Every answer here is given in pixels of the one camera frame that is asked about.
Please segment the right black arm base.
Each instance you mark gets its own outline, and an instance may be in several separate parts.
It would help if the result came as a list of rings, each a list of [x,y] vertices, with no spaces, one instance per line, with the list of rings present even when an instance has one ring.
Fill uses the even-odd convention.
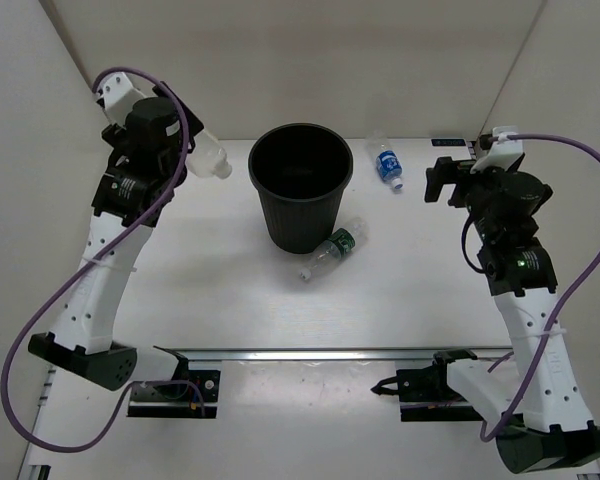
[[[482,417],[446,382],[446,367],[462,359],[494,361],[496,350],[390,349],[395,374],[379,380],[371,392],[396,397],[402,422],[480,422]]]

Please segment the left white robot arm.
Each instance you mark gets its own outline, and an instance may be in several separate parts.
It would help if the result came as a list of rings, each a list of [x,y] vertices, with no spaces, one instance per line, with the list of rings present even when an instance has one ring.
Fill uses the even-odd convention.
[[[165,84],[150,97],[128,93],[122,118],[102,132],[111,146],[92,200],[83,275],[67,290],[64,307],[46,333],[31,336],[32,355],[100,387],[154,382],[168,400],[186,395],[190,377],[182,355],[139,349],[113,338],[114,321],[135,262],[162,209],[186,179],[183,159],[194,146],[183,131],[188,116]]]

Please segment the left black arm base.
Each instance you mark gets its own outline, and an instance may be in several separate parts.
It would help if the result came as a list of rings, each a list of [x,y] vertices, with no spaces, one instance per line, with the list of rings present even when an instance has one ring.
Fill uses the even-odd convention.
[[[131,389],[127,407],[130,418],[215,419],[217,417],[221,363],[189,358],[178,352],[176,380],[187,383],[139,385]]]

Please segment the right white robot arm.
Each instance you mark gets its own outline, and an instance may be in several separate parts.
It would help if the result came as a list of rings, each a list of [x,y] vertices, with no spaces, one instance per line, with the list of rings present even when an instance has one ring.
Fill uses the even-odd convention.
[[[600,426],[582,399],[557,319],[559,296],[551,258],[536,237],[534,215],[551,187],[509,167],[474,171],[473,161],[440,157],[426,171],[424,199],[453,186],[449,205],[464,208],[482,242],[481,272],[511,341],[520,383],[499,379],[469,353],[453,354],[429,375],[440,399],[459,394],[483,420],[515,474],[575,468],[600,458]]]

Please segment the yellow label clear bottle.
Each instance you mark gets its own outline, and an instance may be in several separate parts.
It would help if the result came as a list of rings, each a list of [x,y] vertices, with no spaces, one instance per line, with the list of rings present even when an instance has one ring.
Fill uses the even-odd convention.
[[[219,140],[204,129],[194,137],[194,141],[193,151],[185,161],[188,171],[199,178],[227,179],[232,173],[232,166]]]

